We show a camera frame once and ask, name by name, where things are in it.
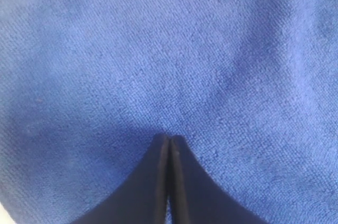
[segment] black object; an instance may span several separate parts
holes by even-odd
[[[157,134],[127,180],[72,224],[164,224],[167,198],[174,224],[266,223],[212,181],[182,136]]]

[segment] blue towel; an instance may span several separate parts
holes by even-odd
[[[181,134],[269,223],[338,223],[338,0],[0,0],[0,202],[69,223]]]

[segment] blue fabric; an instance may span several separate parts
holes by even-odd
[[[0,202],[67,223],[157,132],[270,223],[338,223],[338,0],[0,0]]]

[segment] microfiber cloth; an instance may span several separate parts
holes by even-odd
[[[70,223],[156,133],[269,223],[338,223],[338,0],[0,0],[0,202]]]

